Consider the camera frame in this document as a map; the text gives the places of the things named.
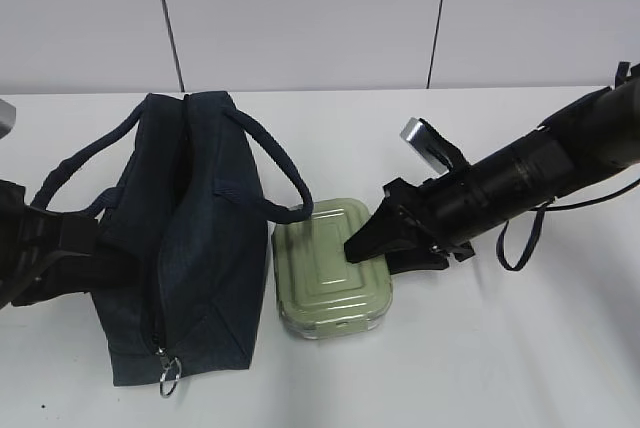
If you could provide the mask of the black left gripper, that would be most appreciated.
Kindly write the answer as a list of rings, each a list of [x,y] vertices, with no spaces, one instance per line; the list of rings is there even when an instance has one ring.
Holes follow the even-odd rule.
[[[141,262],[101,240],[95,217],[28,206],[25,192],[1,181],[2,308],[139,283]]]

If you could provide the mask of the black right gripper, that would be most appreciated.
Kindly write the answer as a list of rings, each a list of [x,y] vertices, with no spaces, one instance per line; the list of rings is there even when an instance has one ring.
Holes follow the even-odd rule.
[[[414,186],[396,178],[369,220],[344,243],[346,260],[385,256],[391,275],[441,271],[475,255],[470,240],[500,224],[478,186],[445,176]]]

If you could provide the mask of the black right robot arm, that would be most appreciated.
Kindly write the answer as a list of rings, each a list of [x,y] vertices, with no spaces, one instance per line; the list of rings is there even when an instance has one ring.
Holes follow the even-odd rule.
[[[345,242],[347,261],[382,256],[393,274],[446,269],[451,258],[474,256],[472,239],[532,212],[529,239],[516,263],[506,259],[505,238],[496,243],[502,267],[520,271],[536,248],[545,215],[558,210],[556,200],[638,163],[639,82],[588,93],[475,164],[422,118],[411,119],[402,135],[442,174],[419,186],[401,178],[385,185],[378,209]]]

